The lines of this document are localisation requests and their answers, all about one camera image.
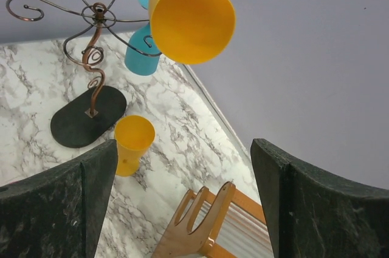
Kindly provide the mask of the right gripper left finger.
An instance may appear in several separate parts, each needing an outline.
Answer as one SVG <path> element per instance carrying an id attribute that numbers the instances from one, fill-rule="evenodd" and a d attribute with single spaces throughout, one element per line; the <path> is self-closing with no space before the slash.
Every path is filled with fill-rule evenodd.
<path id="1" fill-rule="evenodd" d="M 1 187 L 1 257 L 94 257 L 117 169 L 107 140 Z"/>

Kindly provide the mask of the metal wine glass rack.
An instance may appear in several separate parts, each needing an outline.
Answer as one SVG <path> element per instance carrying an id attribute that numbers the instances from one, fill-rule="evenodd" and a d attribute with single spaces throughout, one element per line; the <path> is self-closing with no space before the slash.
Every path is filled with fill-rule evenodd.
<path id="1" fill-rule="evenodd" d="M 73 12 L 48 0 L 38 1 L 80 16 L 88 24 L 86 29 L 64 40 L 63 53 L 70 62 L 95 76 L 88 83 L 87 91 L 58 110 L 50 121 L 50 131 L 57 143 L 67 148 L 83 148 L 95 142 L 115 125 L 123 117 L 127 108 L 124 94 L 105 84 L 105 72 L 98 67 L 105 58 L 104 49 L 97 45 L 103 30 L 107 30 L 117 40 L 122 40 L 112 30 L 112 27 L 120 22 L 120 19 L 111 11 L 116 0 L 111 0 L 109 4 L 102 2 L 90 4 L 87 0 L 81 0 L 84 8 L 80 12 Z M 81 59 L 77 60 L 70 54 L 67 46 L 73 39 L 79 38 L 90 30 L 93 30 L 94 34 L 82 50 Z"/>

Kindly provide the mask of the blue wine glass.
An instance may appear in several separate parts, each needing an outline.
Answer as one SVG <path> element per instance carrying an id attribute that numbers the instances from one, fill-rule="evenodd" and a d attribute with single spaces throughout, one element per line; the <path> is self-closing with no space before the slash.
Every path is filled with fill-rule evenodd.
<path id="1" fill-rule="evenodd" d="M 161 52 L 151 36 L 150 23 L 148 22 L 145 26 L 136 30 L 130 37 L 128 44 L 142 53 L 127 47 L 125 66 L 136 75 L 152 75 L 157 70 Z"/>

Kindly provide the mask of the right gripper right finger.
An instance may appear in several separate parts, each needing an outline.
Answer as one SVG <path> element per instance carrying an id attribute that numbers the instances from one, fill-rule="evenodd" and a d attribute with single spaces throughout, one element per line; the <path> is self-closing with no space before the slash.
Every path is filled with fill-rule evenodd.
<path id="1" fill-rule="evenodd" d="M 257 138 L 252 167 L 275 257 L 387 257 L 388 191 Z"/>

